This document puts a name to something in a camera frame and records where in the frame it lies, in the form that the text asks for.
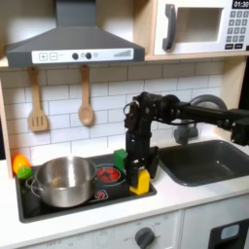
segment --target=control knob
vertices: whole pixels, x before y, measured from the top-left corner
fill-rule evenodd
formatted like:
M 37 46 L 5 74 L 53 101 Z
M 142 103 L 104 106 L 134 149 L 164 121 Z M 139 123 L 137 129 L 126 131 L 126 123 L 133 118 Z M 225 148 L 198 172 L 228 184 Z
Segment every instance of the control knob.
M 150 228 L 143 228 L 135 235 L 135 241 L 141 249 L 146 249 L 155 239 L 155 234 Z
M 76 59 L 79 58 L 79 55 L 78 55 L 77 53 L 73 53 L 73 54 L 72 54 L 72 57 L 76 60 Z
M 91 59 L 91 53 L 86 53 L 86 58 Z

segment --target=wooden spoon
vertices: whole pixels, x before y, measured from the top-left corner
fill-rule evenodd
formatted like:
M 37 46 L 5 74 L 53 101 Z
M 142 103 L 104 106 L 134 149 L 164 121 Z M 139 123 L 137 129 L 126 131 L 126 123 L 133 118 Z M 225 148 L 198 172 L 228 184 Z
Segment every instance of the wooden spoon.
M 40 95 L 38 86 L 39 70 L 36 67 L 28 69 L 31 82 L 31 92 L 33 100 L 33 110 L 28 117 L 28 126 L 32 131 L 41 131 L 48 129 L 48 119 L 40 105 Z
M 79 110 L 79 119 L 83 125 L 91 125 L 94 120 L 92 108 L 89 105 L 89 68 L 81 66 L 82 72 L 82 106 Z

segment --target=microwave keypad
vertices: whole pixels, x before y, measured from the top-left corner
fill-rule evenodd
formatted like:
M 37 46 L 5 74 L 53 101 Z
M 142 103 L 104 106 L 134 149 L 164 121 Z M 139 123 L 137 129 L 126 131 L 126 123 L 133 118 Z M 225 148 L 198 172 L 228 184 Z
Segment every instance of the microwave keypad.
M 248 18 L 249 11 L 231 11 L 226 39 L 226 50 L 239 50 L 243 48 L 242 43 L 245 40 Z

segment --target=black sink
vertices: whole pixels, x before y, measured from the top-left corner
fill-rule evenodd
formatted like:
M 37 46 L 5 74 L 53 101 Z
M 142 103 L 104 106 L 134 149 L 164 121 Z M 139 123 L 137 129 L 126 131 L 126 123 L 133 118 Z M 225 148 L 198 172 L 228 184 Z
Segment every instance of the black sink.
M 160 149 L 160 166 L 190 187 L 249 175 L 249 157 L 221 140 Z

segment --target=range hood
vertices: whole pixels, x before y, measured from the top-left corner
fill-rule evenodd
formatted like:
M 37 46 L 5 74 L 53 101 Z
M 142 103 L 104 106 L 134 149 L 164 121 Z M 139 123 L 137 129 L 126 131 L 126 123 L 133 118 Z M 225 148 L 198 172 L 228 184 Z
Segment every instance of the range hood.
M 55 29 L 7 47 L 10 67 L 144 60 L 144 48 L 96 27 L 95 0 L 55 6 Z

